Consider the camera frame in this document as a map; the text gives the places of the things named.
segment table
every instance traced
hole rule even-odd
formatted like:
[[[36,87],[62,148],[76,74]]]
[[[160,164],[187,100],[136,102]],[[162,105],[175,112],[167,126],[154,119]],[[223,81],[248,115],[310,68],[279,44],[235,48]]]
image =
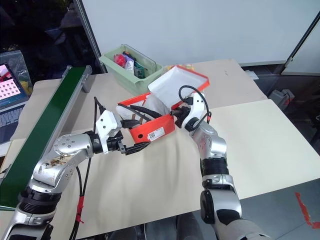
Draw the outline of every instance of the table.
[[[241,199],[319,177],[316,171],[320,167],[319,155],[278,107],[271,100],[266,100],[266,96],[234,60],[197,63],[195,68],[207,74],[211,81],[205,93],[206,96],[214,93],[215,97],[209,98],[208,103],[210,107],[212,104],[219,107],[211,109],[211,124],[226,139],[229,170]],[[115,83],[111,74],[93,78],[90,93],[80,94],[63,132],[81,133],[92,127],[93,96],[97,96],[111,110],[117,102],[130,97]],[[239,92],[230,90],[233,83],[238,86]],[[24,123],[24,118],[27,119],[28,105],[22,111],[19,124]],[[39,109],[45,105],[45,99],[37,102]],[[25,130],[14,134],[15,139],[2,168],[15,159],[27,135]],[[123,131],[123,135],[124,143],[130,146],[129,133]],[[299,147],[288,146],[288,143]],[[314,166],[307,174],[301,172],[301,165],[298,164],[301,159],[305,164]],[[87,161],[79,165],[82,175],[86,166]],[[277,174],[283,179],[273,177]],[[109,155],[95,155],[82,212],[85,224],[79,227],[77,237],[84,238],[198,210],[201,182],[197,147],[188,133],[181,129],[158,139],[136,154],[124,156],[111,152]],[[53,240],[69,236],[78,195],[78,178],[73,176],[52,221],[55,226]],[[0,212],[4,226],[11,215],[12,212]]]

